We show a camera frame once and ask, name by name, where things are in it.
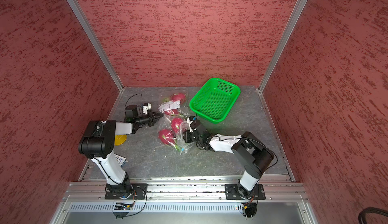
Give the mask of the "clear zip-top bag front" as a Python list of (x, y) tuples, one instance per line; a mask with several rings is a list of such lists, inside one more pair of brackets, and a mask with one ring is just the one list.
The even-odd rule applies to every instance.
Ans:
[[(179, 116), (169, 116), (169, 115), (166, 115), (164, 116), (159, 122), (158, 122), (158, 133), (160, 130), (162, 129), (170, 129), (173, 131), (172, 127), (171, 127), (171, 121), (173, 118), (175, 117), (179, 117)], [(176, 136), (176, 139), (177, 139), (177, 145), (179, 146), (179, 150), (175, 150), (174, 148), (170, 147), (170, 146), (167, 146), (167, 145), (164, 145), (160, 140), (159, 140), (159, 136), (158, 136), (158, 133), (157, 133), (157, 140), (159, 141), (159, 143), (161, 143), (162, 145), (164, 146), (167, 146), (167, 147), (170, 147), (171, 149), (174, 149), (175, 151), (177, 151), (180, 155), (185, 155), (187, 154), (190, 149), (194, 146), (194, 143), (186, 143), (184, 140), (183, 140), (183, 132), (187, 129), (188, 127), (188, 124), (187, 124), (187, 120), (184, 119), (184, 122), (181, 124), (181, 129), (180, 129), (180, 132), (179, 133), (175, 133), (175, 136)]]

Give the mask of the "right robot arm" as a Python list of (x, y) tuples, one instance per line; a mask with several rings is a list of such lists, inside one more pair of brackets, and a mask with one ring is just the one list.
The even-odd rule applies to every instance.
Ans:
[(213, 134), (195, 116), (189, 117), (182, 126), (186, 143), (195, 143), (197, 148), (205, 151), (234, 154), (245, 170), (236, 185), (241, 199), (253, 198), (254, 189), (265, 171), (272, 167), (273, 160), (278, 161), (276, 154), (250, 132), (238, 136)]

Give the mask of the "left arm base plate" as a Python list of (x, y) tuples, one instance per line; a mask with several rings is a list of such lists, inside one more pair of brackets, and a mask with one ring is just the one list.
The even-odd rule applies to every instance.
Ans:
[(144, 200), (146, 198), (147, 184), (120, 184), (105, 187), (106, 200)]

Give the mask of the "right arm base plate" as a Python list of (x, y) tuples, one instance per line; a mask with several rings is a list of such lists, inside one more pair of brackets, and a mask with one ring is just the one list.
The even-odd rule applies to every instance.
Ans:
[(225, 196), (227, 200), (265, 200), (265, 192), (262, 184), (256, 184), (250, 191), (240, 184), (226, 184)]

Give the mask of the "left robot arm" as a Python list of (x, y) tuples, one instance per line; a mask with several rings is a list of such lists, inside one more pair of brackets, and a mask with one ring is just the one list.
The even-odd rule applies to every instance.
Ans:
[(145, 103), (126, 106), (123, 122), (92, 120), (88, 123), (78, 144), (78, 152), (91, 159), (106, 178), (106, 199), (136, 197), (136, 188), (114, 153), (116, 136), (135, 134), (140, 128), (154, 126), (163, 117), (163, 113), (152, 110), (151, 103)]

